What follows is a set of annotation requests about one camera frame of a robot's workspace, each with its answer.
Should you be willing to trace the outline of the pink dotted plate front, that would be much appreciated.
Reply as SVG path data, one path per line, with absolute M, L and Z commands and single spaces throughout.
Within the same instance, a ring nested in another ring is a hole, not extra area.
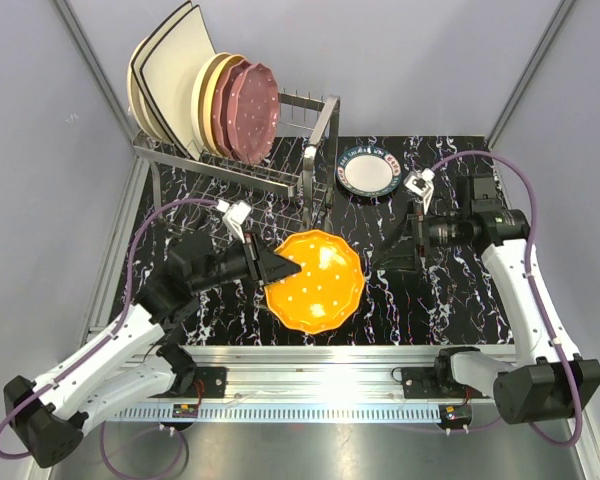
M 233 155 L 248 165 L 269 154 L 279 120 L 278 86 L 270 68 L 255 63 L 240 73 L 228 106 L 228 138 Z

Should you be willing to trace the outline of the white plate teal rim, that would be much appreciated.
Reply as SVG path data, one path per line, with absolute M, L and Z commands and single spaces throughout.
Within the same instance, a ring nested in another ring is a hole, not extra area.
M 365 198 L 392 193 L 402 178 L 399 161 L 389 151 L 375 146 L 346 150 L 336 162 L 339 183 L 352 194 Z

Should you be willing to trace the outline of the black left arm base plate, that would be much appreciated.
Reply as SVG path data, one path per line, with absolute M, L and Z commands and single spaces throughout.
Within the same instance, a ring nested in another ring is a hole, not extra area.
M 227 387 L 228 369 L 218 366 L 196 367 L 194 371 L 178 374 L 167 394 L 176 398 L 222 399 Z

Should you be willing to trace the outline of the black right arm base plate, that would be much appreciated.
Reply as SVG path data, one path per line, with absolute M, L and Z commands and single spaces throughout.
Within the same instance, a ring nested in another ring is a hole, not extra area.
M 403 367 L 401 386 L 405 399 L 464 399 L 465 389 L 442 385 L 433 367 Z

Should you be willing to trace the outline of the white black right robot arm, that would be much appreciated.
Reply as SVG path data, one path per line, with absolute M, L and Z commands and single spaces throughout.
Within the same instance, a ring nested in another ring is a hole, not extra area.
M 425 384 L 445 397 L 492 398 L 508 424 L 575 417 L 600 386 L 600 363 L 583 358 L 564 330 L 540 274 L 526 216 L 504 205 L 488 175 L 462 177 L 457 184 L 457 211 L 428 214 L 422 204 L 412 203 L 372 265 L 422 273 L 433 252 L 472 247 L 500 296 L 516 360 L 498 361 L 477 347 L 443 348 Z

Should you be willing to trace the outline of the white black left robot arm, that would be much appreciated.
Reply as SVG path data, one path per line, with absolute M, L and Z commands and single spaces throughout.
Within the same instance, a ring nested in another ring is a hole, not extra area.
M 202 232 L 186 235 L 96 337 L 36 378 L 17 375 L 4 386 L 3 424 L 39 467 L 60 463 L 115 413 L 193 390 L 197 366 L 179 332 L 199 293 L 237 280 L 267 286 L 300 270 L 251 232 L 220 251 Z

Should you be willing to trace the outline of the orange dotted plate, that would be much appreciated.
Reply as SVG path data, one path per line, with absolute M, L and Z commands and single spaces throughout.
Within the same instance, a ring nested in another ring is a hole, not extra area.
M 365 276 L 345 239 L 314 229 L 290 235 L 275 252 L 300 266 L 264 288 L 269 311 L 285 327 L 315 335 L 341 327 L 358 309 Z

